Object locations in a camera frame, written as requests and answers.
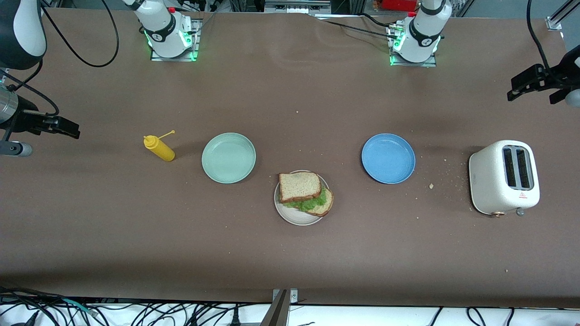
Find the yellow squeeze bottle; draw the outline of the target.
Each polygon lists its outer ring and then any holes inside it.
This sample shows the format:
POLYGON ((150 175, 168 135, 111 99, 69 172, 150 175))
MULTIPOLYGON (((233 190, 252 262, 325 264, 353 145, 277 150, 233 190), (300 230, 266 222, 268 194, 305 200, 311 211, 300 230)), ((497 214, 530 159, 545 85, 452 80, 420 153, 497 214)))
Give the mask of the yellow squeeze bottle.
POLYGON ((162 141, 162 138, 170 134, 175 134, 175 130, 168 132, 162 136, 147 135, 143 136, 143 144, 145 148, 160 157, 160 159, 170 162, 175 158, 175 152, 162 141))

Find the brown bread slice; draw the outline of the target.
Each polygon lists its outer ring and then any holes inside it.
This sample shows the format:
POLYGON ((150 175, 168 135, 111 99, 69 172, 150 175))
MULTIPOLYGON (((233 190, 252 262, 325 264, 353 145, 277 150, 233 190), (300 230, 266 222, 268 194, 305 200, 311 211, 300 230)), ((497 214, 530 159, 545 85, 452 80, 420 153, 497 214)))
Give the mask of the brown bread slice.
POLYGON ((280 173, 278 200, 281 203, 307 201, 318 198, 322 192, 319 176, 312 172, 280 173))
POLYGON ((302 202, 301 210, 313 216, 324 217, 331 210, 334 200, 333 192, 323 187, 319 196, 302 202))

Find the green lettuce leaf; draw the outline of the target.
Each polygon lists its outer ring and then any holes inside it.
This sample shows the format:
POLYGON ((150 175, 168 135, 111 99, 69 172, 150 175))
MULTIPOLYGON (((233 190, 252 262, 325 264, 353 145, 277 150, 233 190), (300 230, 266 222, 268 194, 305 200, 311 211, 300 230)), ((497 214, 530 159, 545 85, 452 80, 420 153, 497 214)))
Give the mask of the green lettuce leaf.
POLYGON ((298 209, 313 216, 325 216, 332 207, 334 194, 331 190, 324 188, 317 198, 306 201, 295 201, 284 203, 283 206, 298 209))

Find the blue plate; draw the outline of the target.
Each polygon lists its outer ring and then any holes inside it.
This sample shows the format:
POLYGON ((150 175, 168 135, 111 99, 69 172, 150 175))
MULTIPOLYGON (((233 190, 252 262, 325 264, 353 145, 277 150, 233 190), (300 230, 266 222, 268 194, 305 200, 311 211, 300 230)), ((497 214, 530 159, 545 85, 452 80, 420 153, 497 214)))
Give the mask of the blue plate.
POLYGON ((361 163, 366 173, 383 184, 398 184, 415 170, 416 157, 410 144, 396 134, 376 134, 361 150, 361 163))

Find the mint green plate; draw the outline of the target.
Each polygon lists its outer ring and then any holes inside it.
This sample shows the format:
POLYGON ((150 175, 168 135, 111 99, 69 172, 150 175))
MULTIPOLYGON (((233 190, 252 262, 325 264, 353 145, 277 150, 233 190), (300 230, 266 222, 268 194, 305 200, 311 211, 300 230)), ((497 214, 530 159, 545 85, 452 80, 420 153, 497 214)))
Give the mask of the mint green plate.
POLYGON ((213 181, 221 184, 237 183, 253 171, 256 149, 242 134, 219 134, 206 144, 201 163, 203 171, 213 181))

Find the beige plate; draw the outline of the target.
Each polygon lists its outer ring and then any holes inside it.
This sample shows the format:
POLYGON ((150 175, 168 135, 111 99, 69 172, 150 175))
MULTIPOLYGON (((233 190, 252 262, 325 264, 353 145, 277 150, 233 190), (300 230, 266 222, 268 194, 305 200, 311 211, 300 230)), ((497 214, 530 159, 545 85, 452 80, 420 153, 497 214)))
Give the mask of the beige plate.
MULTIPOLYGON (((312 172, 312 171, 297 170, 297 171, 293 171, 292 173, 298 173, 298 172, 312 172)), ((322 183, 322 187, 329 189, 327 182, 320 175, 318 175, 318 176, 319 176, 319 179, 322 183)), ((306 212, 301 212, 295 208, 289 208, 289 207, 283 206, 284 203, 281 203, 278 200, 278 186, 279 186, 279 183, 277 184, 275 191, 274 191, 274 206, 277 209, 278 214, 282 217, 282 219, 284 219, 285 221, 287 221, 288 223, 293 224, 293 225, 313 225, 323 218, 323 217, 319 217, 319 216, 310 215, 306 212)))

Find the white toaster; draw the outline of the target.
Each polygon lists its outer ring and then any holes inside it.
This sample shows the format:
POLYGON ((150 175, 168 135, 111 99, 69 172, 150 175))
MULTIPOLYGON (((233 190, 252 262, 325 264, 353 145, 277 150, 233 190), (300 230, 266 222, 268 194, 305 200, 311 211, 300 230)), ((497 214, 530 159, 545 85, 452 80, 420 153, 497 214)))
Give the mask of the white toaster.
POLYGON ((541 197, 534 153, 516 140, 500 140, 472 154, 469 185, 473 206, 489 216, 524 216, 541 197))

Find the red box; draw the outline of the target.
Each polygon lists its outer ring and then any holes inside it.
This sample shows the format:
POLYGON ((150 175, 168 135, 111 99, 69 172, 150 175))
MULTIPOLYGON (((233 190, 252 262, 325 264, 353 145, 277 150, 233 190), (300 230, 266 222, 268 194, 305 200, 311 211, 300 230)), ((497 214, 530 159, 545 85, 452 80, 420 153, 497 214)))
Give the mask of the red box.
POLYGON ((377 8, 393 12, 414 12, 419 0, 373 0, 377 8))

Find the grey power strip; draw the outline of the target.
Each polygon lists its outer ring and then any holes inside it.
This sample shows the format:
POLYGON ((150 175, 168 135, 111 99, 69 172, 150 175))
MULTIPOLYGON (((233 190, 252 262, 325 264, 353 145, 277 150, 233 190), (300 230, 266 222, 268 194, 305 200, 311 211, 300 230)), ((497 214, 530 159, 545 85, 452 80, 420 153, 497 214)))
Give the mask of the grey power strip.
POLYGON ((331 0, 264 0, 265 13, 331 14, 331 0))

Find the aluminium frame profile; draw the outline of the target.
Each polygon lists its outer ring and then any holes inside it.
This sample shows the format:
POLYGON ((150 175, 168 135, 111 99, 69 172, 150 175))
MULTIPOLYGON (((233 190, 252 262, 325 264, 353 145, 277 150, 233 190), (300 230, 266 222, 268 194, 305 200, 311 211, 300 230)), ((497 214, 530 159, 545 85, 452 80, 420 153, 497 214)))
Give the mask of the aluminium frame profile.
POLYGON ((546 26, 549 30, 562 30, 562 22, 576 9, 580 8, 580 0, 565 0, 564 3, 546 18, 546 26))

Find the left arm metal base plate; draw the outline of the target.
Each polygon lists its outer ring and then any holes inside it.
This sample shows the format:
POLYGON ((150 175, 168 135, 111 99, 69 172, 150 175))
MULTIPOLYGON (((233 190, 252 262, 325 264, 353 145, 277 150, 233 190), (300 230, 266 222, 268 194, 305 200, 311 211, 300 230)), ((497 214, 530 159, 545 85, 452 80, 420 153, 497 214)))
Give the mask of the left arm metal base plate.
POLYGON ((437 50, 437 45, 435 45, 435 47, 433 47, 433 49, 431 50, 429 58, 427 58, 425 61, 422 62, 412 62, 406 60, 406 58, 404 58, 402 54, 400 54, 398 49, 402 47, 402 44, 406 39, 404 33, 404 26, 399 24, 402 22, 403 22, 402 20, 396 21, 396 24, 392 23, 389 24, 388 27, 386 27, 387 35, 394 36, 394 38, 389 39, 388 41, 390 50, 390 65, 408 66, 408 67, 435 67, 436 66, 435 51, 437 50))

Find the grey metal bracket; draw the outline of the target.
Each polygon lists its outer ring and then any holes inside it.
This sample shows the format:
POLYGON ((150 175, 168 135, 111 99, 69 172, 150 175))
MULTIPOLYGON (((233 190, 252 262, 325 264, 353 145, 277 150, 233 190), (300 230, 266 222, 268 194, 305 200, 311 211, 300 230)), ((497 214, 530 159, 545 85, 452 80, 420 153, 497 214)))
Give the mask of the grey metal bracket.
POLYGON ((290 305, 298 302, 298 289, 274 289, 273 301, 259 326, 288 326, 290 305))

